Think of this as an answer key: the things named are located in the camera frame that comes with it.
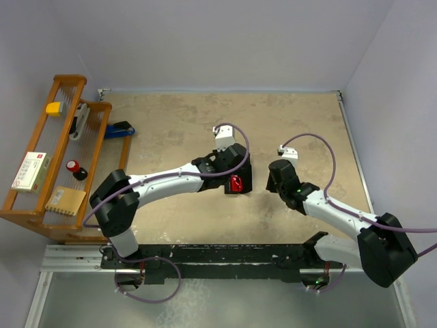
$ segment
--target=wooden rack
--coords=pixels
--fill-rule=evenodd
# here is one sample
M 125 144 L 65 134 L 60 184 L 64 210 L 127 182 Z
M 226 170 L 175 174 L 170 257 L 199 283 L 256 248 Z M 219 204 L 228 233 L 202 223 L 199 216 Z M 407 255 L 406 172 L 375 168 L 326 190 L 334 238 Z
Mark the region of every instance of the wooden rack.
M 48 152 L 48 150 L 44 150 L 44 144 L 40 144 L 42 142 L 40 139 L 44 133 L 44 128 L 47 125 L 53 124 L 53 122 L 56 122 L 58 125 L 60 124 L 58 136 L 53 136 L 50 132 L 50 137 L 46 137 L 46 139 L 55 138 L 55 141 L 57 138 L 57 142 L 53 144 L 53 153 L 50 154 L 53 156 L 53 158 L 48 169 L 44 186 L 42 187 L 39 195 L 22 195 L 10 189 L 3 204 L 3 208 L 0 210 L 0 217 L 18 224 L 19 226 L 37 232 L 42 236 L 46 236 L 62 243 L 103 243 L 106 241 L 106 238 L 101 235 L 80 235 L 80 231 L 82 230 L 82 220 L 85 217 L 85 211 L 87 210 L 88 199 L 91 192 L 94 174 L 96 172 L 98 157 L 100 155 L 100 150 L 102 149 L 104 133 L 106 131 L 109 114 L 112 108 L 111 104 L 108 102 L 90 102 L 81 99 L 82 91 L 86 83 L 87 79 L 82 75 L 56 75 L 53 78 L 53 84 L 50 92 L 48 93 L 46 103 L 41 110 L 40 117 L 38 118 L 31 139 L 29 140 L 25 150 L 25 155 L 27 152 L 33 151 Z M 69 110 L 64 123 L 60 121 L 60 118 L 52 118 L 46 114 L 45 109 L 47 104 L 57 100 L 65 101 L 67 104 L 69 104 Z M 53 188 L 55 187 L 55 183 L 57 182 L 58 176 L 60 175 L 59 171 L 61 169 L 61 164 L 63 163 L 66 150 L 68 149 L 68 146 L 72 147 L 69 145 L 69 132 L 76 108 L 78 107 L 79 103 L 86 103 L 89 107 L 90 112 L 86 126 L 91 133 L 94 134 L 95 140 L 94 144 L 91 144 L 91 142 L 88 144 L 87 139 L 83 141 L 83 143 L 87 143 L 84 146 L 86 147 L 86 156 L 89 157 L 90 161 L 89 166 L 86 167 L 86 170 L 88 171 L 88 177 L 81 186 L 76 186 L 76 189 L 84 190 L 86 192 L 85 201 L 81 204 L 77 216 L 73 218 L 72 221 L 70 220 L 68 224 L 47 224 L 44 222 L 44 217 L 46 216 L 44 207 L 48 202 Z M 127 136 L 124 138 L 119 168 L 124 169 L 126 166 L 129 146 L 130 136 Z M 68 172 L 65 171 L 62 170 L 61 174 L 68 174 Z M 27 197 L 27 199 L 17 202 L 17 198 L 19 197 Z

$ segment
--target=wooden shelf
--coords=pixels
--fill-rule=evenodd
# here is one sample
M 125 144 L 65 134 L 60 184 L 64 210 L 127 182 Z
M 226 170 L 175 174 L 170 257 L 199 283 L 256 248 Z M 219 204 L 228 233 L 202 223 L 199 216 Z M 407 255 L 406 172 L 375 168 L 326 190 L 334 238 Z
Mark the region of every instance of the wooden shelf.
M 53 78 L 52 88 L 48 93 L 40 117 L 38 118 L 31 139 L 27 144 L 25 154 L 23 155 L 24 158 L 27 152 L 40 151 L 47 152 L 53 156 L 42 190 L 39 195 L 34 195 L 17 193 L 10 189 L 3 208 L 0 210 L 0 217 L 59 242 L 98 243 L 106 240 L 102 236 L 90 238 L 74 234 L 82 230 L 82 220 L 87 210 L 87 203 L 96 173 L 98 157 L 102 149 L 104 133 L 112 109 L 111 104 L 108 102 L 90 102 L 81 99 L 81 94 L 86 83 L 87 79 L 82 75 L 56 75 Z M 53 101 L 64 101 L 69 106 L 67 116 L 63 122 L 62 118 L 53 118 L 46 114 L 45 109 L 47 104 Z M 90 110 L 85 127 L 89 135 L 83 136 L 80 139 L 80 144 L 78 143 L 79 141 L 69 143 L 70 127 L 79 103 L 86 103 Z M 119 164 L 120 168 L 125 168 L 126 166 L 129 144 L 130 136 L 124 139 Z M 60 173 L 63 161 L 70 159 L 64 158 L 66 152 L 69 156 L 74 154 L 78 157 L 79 163 L 82 163 L 80 159 L 81 155 L 86 158 L 84 161 L 87 162 L 87 166 L 84 167 L 88 171 L 88 177 L 83 183 L 78 183 L 73 178 L 68 180 L 71 174 L 66 170 L 61 170 Z M 74 186 L 65 185 L 67 184 L 66 181 L 71 180 L 75 181 Z M 52 217 L 55 215 L 54 213 L 46 213 L 44 207 L 56 183 L 61 183 L 61 185 L 65 187 L 73 187 L 86 192 L 85 201 L 81 204 L 76 217 L 66 219 L 66 217 L 59 215 L 58 221 L 67 221 L 67 223 L 46 222 L 46 214 L 50 214 Z

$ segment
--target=red object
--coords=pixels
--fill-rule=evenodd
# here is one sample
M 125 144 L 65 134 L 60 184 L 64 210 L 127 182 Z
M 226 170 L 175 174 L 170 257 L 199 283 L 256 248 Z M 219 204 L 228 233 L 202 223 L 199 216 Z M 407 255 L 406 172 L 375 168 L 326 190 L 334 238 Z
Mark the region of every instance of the red object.
M 231 176 L 231 191 L 241 192 L 243 190 L 243 182 L 239 176 Z
M 77 163 L 77 161 L 75 161 L 74 159 L 72 159 L 71 161 L 68 161 L 66 164 L 67 170 L 73 173 L 79 172 L 79 170 L 81 169 L 81 166 L 79 165 L 79 163 Z

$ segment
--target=beige floor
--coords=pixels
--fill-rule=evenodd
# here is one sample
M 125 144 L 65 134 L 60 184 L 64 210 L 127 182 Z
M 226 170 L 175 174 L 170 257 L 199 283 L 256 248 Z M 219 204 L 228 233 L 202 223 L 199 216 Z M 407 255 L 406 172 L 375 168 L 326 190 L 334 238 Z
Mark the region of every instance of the beige floor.
M 128 120 L 137 130 L 128 174 L 172 169 L 207 155 L 214 147 L 211 129 L 220 122 L 237 124 L 251 142 L 252 193 L 224 195 L 219 189 L 144 206 L 133 223 L 140 243 L 301 243 L 318 231 L 341 236 L 265 190 L 278 145 L 303 132 L 322 135 L 334 148 L 338 166 L 330 194 L 368 210 L 334 94 L 108 94 L 105 101 L 113 104 L 112 122 Z M 325 146 L 311 137 L 292 146 L 300 156 L 300 179 L 324 187 L 332 169 Z M 120 148 L 120 140 L 105 141 L 96 183 L 116 167 Z

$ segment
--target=blue object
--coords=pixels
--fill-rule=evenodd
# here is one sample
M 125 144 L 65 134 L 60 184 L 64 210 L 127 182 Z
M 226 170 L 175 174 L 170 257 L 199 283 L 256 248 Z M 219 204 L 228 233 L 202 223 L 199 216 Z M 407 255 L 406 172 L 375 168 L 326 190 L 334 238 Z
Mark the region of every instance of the blue object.
M 122 121 L 114 123 L 112 125 L 107 125 L 107 130 L 104 133 L 104 139 L 125 137 L 127 135 L 133 135 L 135 129 L 128 121 Z

